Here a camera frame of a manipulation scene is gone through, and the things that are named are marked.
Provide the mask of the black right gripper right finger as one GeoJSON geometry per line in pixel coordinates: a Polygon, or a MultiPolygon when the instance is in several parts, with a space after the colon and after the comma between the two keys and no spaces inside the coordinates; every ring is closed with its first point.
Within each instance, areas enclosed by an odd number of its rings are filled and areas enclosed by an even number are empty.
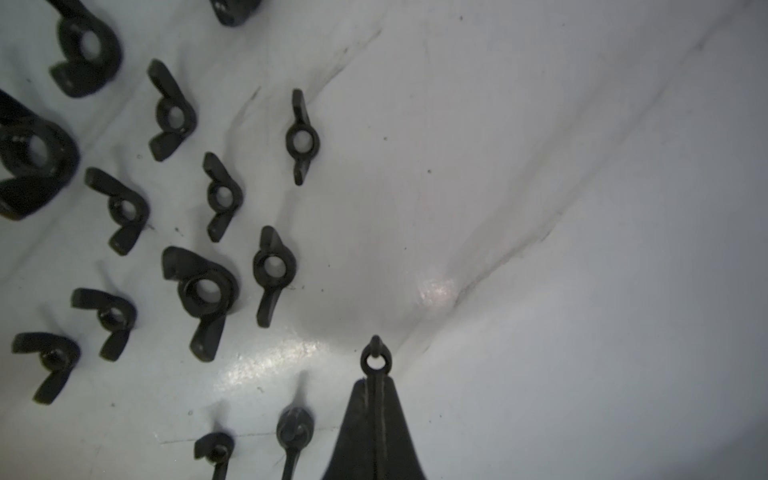
{"type": "Polygon", "coordinates": [[[394,381],[375,376],[375,478],[425,479],[394,381]]]}

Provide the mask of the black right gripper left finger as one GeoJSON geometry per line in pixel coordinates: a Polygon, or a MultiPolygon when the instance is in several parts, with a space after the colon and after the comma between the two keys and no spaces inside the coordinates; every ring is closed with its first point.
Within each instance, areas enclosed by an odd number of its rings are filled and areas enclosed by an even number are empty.
{"type": "Polygon", "coordinates": [[[323,479],[373,479],[373,434],[366,381],[352,387],[338,438],[323,479]]]}

